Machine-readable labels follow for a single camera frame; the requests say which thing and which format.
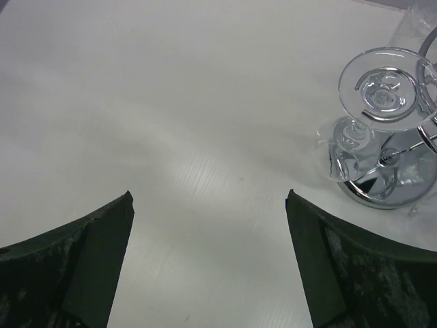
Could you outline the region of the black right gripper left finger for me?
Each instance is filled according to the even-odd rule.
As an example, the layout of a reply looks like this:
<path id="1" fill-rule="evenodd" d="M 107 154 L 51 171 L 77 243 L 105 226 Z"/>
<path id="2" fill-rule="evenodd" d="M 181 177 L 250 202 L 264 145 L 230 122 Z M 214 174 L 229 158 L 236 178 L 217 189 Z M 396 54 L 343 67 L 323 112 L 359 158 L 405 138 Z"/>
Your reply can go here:
<path id="1" fill-rule="evenodd" d="M 2 327 L 106 327 L 134 220 L 130 192 L 1 248 Z"/>

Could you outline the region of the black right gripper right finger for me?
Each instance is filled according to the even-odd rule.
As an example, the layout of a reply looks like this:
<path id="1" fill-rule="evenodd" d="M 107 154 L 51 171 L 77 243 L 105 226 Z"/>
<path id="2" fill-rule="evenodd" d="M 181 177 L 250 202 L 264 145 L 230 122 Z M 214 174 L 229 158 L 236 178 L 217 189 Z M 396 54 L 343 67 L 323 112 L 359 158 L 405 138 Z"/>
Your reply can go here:
<path id="1" fill-rule="evenodd" d="M 436 252 L 360 228 L 294 191 L 285 209 L 314 327 L 436 326 Z"/>

